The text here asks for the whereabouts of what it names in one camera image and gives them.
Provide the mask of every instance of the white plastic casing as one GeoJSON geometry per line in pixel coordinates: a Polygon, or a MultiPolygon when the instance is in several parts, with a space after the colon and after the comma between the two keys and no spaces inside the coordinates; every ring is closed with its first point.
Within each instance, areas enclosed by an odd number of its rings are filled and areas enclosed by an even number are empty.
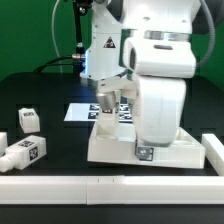
{"type": "Polygon", "coordinates": [[[199,0],[125,0],[123,29],[192,33],[199,0]]]}
{"type": "Polygon", "coordinates": [[[138,86],[132,119],[143,145],[168,146],[180,125],[186,84],[182,79],[135,76],[138,86]]]}
{"type": "Polygon", "coordinates": [[[5,149],[8,147],[6,132],[0,132],[0,156],[5,153],[5,149]]]}
{"type": "Polygon", "coordinates": [[[29,136],[5,149],[7,155],[13,154],[17,164],[14,168],[24,169],[31,163],[46,155],[46,140],[37,136],[29,136]]]}
{"type": "Polygon", "coordinates": [[[119,66],[121,24],[117,22],[103,4],[93,3],[92,44],[86,51],[85,70],[82,78],[101,80],[120,74],[119,66]],[[106,46],[108,40],[112,47],[106,46]]]}
{"type": "Polygon", "coordinates": [[[194,76],[196,59],[188,42],[128,38],[123,51],[123,62],[128,68],[131,67],[132,49],[135,52],[135,66],[132,69],[138,75],[174,78],[194,76]],[[164,46],[170,49],[159,49],[164,46]]]}
{"type": "Polygon", "coordinates": [[[40,131],[40,119],[34,109],[19,110],[19,123],[24,133],[40,131]]]}

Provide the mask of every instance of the screw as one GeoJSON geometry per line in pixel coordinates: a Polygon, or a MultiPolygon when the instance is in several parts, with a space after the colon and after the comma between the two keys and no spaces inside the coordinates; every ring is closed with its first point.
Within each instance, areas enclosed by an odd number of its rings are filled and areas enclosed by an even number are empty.
{"type": "Polygon", "coordinates": [[[86,13],[86,9],[83,7],[80,7],[79,12],[81,13],[81,15],[84,15],[86,13]]]}
{"type": "Polygon", "coordinates": [[[145,21],[149,21],[150,20],[150,18],[149,17],[143,17],[143,19],[145,20],[145,21]]]}

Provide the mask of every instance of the green background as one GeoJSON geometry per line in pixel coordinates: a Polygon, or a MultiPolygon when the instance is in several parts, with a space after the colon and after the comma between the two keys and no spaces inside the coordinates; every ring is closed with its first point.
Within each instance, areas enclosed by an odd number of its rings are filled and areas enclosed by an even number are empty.
{"type": "MultiPolygon", "coordinates": [[[[56,58],[51,37],[51,15],[56,0],[0,1],[0,80],[17,72],[32,72],[39,65],[56,58]]],[[[82,17],[85,46],[91,40],[91,15],[82,17]]],[[[72,2],[61,0],[56,15],[56,39],[61,55],[75,52],[75,28],[72,2]]],[[[209,62],[197,75],[207,77],[224,89],[224,23],[216,28],[216,46],[209,62]]],[[[208,35],[192,35],[196,58],[207,49],[208,35]]],[[[46,71],[57,72],[58,68],[46,71]]]]}

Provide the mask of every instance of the black table surface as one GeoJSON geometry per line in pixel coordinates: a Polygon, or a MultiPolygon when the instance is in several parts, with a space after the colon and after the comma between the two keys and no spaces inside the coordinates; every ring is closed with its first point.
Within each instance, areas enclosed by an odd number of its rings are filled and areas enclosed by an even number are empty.
{"type": "MultiPolygon", "coordinates": [[[[224,92],[202,77],[186,80],[187,95],[181,126],[197,140],[214,133],[224,143],[224,92]]],[[[74,74],[17,73],[0,82],[0,132],[9,145],[29,136],[18,110],[34,108],[40,117],[47,156],[10,176],[216,176],[206,161],[203,170],[159,168],[87,162],[93,122],[64,122],[70,103],[96,103],[95,90],[80,84],[74,74]]],[[[223,223],[222,205],[1,205],[1,223],[223,223]]]]}

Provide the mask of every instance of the white platform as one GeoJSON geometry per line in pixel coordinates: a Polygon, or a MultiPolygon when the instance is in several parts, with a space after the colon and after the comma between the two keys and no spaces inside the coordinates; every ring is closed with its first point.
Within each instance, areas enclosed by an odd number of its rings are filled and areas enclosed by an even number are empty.
{"type": "Polygon", "coordinates": [[[98,122],[95,122],[89,139],[88,161],[195,169],[204,167],[204,146],[182,128],[179,128],[175,141],[169,147],[152,147],[148,161],[139,160],[135,155],[133,124],[119,123],[113,137],[107,137],[99,130],[98,122]]]}

